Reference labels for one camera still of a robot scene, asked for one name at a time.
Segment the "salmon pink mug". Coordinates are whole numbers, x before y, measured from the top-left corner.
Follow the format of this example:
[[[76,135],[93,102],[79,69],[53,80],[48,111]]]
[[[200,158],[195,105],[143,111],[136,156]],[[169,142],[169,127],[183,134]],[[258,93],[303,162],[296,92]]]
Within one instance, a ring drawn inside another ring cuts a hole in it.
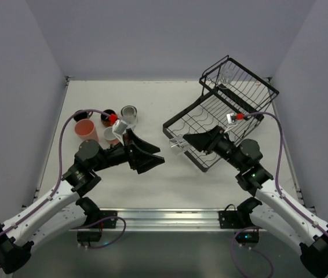
[[[113,132],[112,127],[105,128],[103,132],[103,137],[106,140],[106,142],[108,142],[110,145],[117,145],[121,143],[120,139]]]

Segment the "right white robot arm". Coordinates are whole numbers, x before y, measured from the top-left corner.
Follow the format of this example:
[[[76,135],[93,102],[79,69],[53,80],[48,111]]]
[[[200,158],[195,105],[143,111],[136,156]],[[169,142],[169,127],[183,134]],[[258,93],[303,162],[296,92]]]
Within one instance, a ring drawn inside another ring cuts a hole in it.
[[[247,212],[251,223],[288,244],[310,274],[328,276],[328,222],[283,189],[278,174],[262,166],[257,141],[245,139],[236,145],[219,126],[183,138],[198,152],[215,153],[236,168],[239,186],[251,194]]]

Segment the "orange ceramic mug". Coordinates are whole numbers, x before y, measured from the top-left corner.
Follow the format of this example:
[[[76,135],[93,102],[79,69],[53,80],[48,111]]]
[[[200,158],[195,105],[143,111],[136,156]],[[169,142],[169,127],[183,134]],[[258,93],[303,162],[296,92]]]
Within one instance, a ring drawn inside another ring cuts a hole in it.
[[[114,110],[106,109],[101,114],[100,119],[105,127],[110,127],[116,122],[118,116]]]

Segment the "pink tall tumbler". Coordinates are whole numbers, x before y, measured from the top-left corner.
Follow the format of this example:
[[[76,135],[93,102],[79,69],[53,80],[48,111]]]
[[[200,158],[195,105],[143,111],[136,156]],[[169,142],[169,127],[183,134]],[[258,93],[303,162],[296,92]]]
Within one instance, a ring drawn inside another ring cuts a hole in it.
[[[75,124],[75,134],[82,140],[98,141],[97,130],[94,123],[90,119],[82,119]]]

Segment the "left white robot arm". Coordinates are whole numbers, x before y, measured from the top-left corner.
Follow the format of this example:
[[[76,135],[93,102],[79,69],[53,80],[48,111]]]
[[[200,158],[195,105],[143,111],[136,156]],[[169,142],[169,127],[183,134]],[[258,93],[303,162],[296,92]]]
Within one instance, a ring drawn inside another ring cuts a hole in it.
[[[97,206],[85,195],[101,178],[97,171],[128,163],[138,174],[165,162],[160,148],[138,138],[131,129],[123,141],[103,149],[96,140],[83,141],[73,165],[60,172],[55,186],[14,217],[0,222],[0,269],[11,274],[22,268],[43,239],[71,228],[87,228],[88,214]]]

